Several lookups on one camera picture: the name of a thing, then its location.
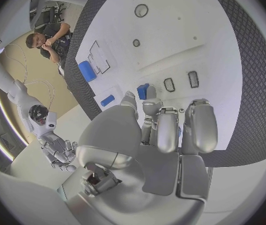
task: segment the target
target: man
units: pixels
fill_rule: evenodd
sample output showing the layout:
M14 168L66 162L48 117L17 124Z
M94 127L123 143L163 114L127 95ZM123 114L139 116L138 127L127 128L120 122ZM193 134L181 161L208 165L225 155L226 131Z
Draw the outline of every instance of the man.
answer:
M25 43L29 49L34 47L40 49L41 55L53 63L58 63L64 69L71 39L69 29L70 25L67 23L50 23L41 33L30 34Z

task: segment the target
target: circular hole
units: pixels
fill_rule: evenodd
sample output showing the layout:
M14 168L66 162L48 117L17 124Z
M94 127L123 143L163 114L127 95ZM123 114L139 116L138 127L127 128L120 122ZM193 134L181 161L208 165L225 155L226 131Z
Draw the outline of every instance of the circular hole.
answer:
M139 18L143 18L148 13L148 7L145 4L139 4L135 8L135 15Z
M138 39L133 40L134 47L140 46L140 41Z

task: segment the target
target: black shirt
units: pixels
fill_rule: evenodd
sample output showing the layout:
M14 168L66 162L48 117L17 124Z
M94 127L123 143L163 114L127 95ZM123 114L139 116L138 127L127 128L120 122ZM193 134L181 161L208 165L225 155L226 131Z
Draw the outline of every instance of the black shirt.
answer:
M46 39L50 39L53 36L56 35L56 33L60 30L61 28L61 24L60 23L50 23L48 25L45 26L45 29L43 30L42 34L45 35ZM51 46L53 48L53 50L58 53L58 55L60 56L60 60L66 58L68 49L69 49L69 45L70 45L70 38L71 38L71 34L70 31L68 31L67 34L65 34L64 36L62 36L61 38L59 38L57 41L55 41L53 43L53 45ZM45 58L49 59L50 58L50 53L47 50L44 50L43 48L40 47L40 54L42 56L44 56Z

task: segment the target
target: dark hair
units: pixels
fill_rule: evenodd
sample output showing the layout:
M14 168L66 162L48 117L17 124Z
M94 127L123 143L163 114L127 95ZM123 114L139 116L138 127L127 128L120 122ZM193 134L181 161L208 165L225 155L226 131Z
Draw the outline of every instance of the dark hair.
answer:
M34 37L34 34L31 33L31 34L29 34L29 36L27 36L27 38L25 40L25 44L27 45L27 47L29 49L31 49L33 46L33 37Z

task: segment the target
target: blue foam block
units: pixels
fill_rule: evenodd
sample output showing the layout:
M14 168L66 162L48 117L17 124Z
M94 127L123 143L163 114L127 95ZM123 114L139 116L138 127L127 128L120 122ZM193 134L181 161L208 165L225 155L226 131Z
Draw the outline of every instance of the blue foam block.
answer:
M86 82L91 82L96 79L96 74L88 61L83 61L78 65Z
M107 106L110 102L114 101L115 97L113 95L110 95L109 97L106 97L103 101L100 102L100 104L105 107Z
M140 100L146 100L146 90L148 87L149 87L148 83L137 87L137 92Z

